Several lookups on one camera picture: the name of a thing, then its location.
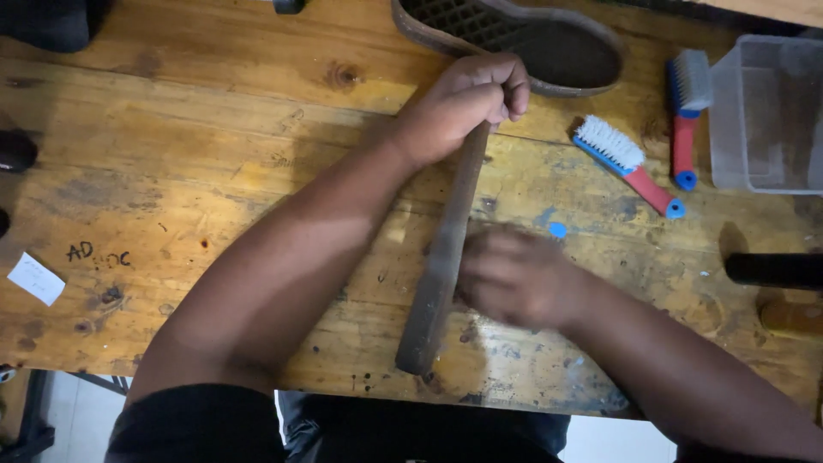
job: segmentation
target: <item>white bristles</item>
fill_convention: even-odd
[[[702,111],[714,102],[709,76],[709,57],[697,49],[683,50],[674,59],[674,79],[680,93],[681,108]]]
[[[643,150],[631,138],[614,129],[603,119],[588,115],[575,134],[618,166],[634,170],[646,159]]]

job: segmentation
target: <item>red brush handle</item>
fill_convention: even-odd
[[[696,125],[697,119],[687,119],[679,115],[674,117],[672,166],[675,176],[681,172],[692,172],[695,169],[691,163],[691,145],[695,139]]]
[[[654,210],[658,211],[660,215],[664,217],[667,216],[666,211],[675,197],[654,183],[642,166],[623,178],[629,182],[629,185],[631,185],[643,199],[652,205]]]

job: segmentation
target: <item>blurred hand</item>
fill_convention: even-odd
[[[554,241],[490,227],[466,239],[458,290],[492,320],[558,329],[585,308],[587,286],[595,278],[569,262]]]
[[[393,140],[421,168],[448,156],[480,122],[494,128],[520,119],[528,105],[529,81],[515,54],[461,58],[412,108],[401,111]]]

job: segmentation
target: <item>worn sole edge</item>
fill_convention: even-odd
[[[581,27],[608,43],[621,58],[621,69],[617,74],[617,78],[612,84],[605,87],[563,87],[529,76],[532,91],[538,95],[558,97],[599,95],[614,88],[622,78],[627,55],[626,47],[617,34],[607,26],[571,10],[550,7],[520,7],[511,3],[509,0],[474,1],[481,2],[487,7],[497,11],[500,15],[512,19],[562,21]],[[405,35],[409,40],[439,53],[448,54],[457,58],[489,53],[480,47],[468,43],[466,40],[423,24],[403,9],[400,5],[400,0],[392,0],[392,19],[400,33]]]

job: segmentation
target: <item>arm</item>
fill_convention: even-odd
[[[528,77],[513,55],[457,61],[385,133],[226,249],[151,341],[127,404],[207,382],[270,394],[368,250],[402,184],[459,147],[481,121],[516,120],[527,102]]]
[[[540,237],[491,229],[467,243],[460,286],[489,317],[556,329],[678,445],[823,461],[823,431],[746,365]]]

